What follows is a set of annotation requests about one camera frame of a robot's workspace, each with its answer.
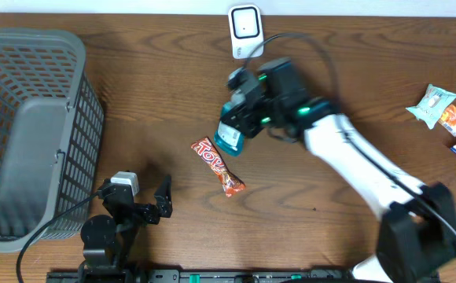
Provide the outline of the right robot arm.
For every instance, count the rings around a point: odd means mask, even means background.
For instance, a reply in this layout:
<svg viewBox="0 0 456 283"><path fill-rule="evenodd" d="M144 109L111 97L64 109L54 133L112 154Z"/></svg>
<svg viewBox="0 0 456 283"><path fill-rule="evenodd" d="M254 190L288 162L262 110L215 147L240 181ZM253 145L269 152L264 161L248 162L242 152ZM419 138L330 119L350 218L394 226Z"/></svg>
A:
<svg viewBox="0 0 456 283"><path fill-rule="evenodd" d="M380 226L372 256L351 268L351 282L421 282L456 259L456 208L451 191L409 175L370 144L345 114L312 97L293 67L230 74L232 108L222 123L254 138L285 131L328 164L367 203Z"/></svg>

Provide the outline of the orange snack packet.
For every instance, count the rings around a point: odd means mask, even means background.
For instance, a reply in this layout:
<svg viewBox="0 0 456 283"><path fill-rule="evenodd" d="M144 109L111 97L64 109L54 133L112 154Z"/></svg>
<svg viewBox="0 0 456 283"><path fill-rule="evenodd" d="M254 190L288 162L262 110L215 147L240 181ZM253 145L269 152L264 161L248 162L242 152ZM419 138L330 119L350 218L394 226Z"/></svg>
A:
<svg viewBox="0 0 456 283"><path fill-rule="evenodd" d="M454 105L448 105L445 108L438 122L450 134L456 137L456 107Z"/></svg>

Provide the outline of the light blue wet wipes pack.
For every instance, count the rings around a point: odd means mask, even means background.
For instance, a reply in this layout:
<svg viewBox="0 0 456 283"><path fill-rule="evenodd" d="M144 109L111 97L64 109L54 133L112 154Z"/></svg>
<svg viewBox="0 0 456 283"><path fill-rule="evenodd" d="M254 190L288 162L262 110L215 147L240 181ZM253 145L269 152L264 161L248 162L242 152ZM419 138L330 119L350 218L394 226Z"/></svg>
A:
<svg viewBox="0 0 456 283"><path fill-rule="evenodd" d="M415 106L407 107L416 119L423 121L429 130L433 129L444 110L456 99L456 94L429 84L424 97Z"/></svg>

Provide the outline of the red Top chocolate bar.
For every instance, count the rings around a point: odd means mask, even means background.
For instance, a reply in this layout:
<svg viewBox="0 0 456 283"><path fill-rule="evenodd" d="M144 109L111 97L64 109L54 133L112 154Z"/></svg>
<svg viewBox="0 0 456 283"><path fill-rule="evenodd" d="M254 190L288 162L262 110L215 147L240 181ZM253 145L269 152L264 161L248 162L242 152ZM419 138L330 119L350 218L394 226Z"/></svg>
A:
<svg viewBox="0 0 456 283"><path fill-rule="evenodd" d="M204 137L195 141L190 148L195 151L216 174L227 197L232 197L234 194L245 190L245 184L229 170L209 137Z"/></svg>

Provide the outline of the blue mouthwash bottle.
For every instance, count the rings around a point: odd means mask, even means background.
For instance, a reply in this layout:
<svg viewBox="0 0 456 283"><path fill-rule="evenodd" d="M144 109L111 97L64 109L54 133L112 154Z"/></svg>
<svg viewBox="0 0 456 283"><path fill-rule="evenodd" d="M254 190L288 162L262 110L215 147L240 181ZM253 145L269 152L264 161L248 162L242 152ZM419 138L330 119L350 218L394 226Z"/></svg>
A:
<svg viewBox="0 0 456 283"><path fill-rule="evenodd" d="M245 136L233 127L219 121L218 128L214 134L216 145L225 153L231 156L240 156L243 151Z"/></svg>

